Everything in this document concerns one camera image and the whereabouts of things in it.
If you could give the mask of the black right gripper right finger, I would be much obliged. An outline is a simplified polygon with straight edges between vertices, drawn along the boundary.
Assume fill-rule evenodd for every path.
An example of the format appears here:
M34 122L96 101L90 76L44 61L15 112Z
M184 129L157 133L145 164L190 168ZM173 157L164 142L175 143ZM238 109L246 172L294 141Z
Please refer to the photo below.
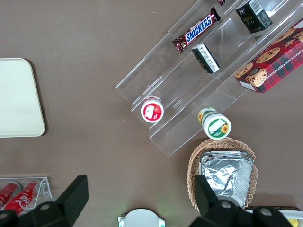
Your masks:
M200 216L191 227L290 227L284 215L272 207L256 207L249 213L233 202L220 200L203 175L195 176L195 199Z

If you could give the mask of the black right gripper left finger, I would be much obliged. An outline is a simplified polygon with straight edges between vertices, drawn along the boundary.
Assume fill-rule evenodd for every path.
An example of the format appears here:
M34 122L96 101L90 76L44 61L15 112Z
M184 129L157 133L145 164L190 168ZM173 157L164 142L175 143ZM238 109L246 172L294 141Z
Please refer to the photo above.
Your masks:
M72 227L89 199L88 177L79 175L56 201L48 201L18 216L14 210L0 212L2 227Z

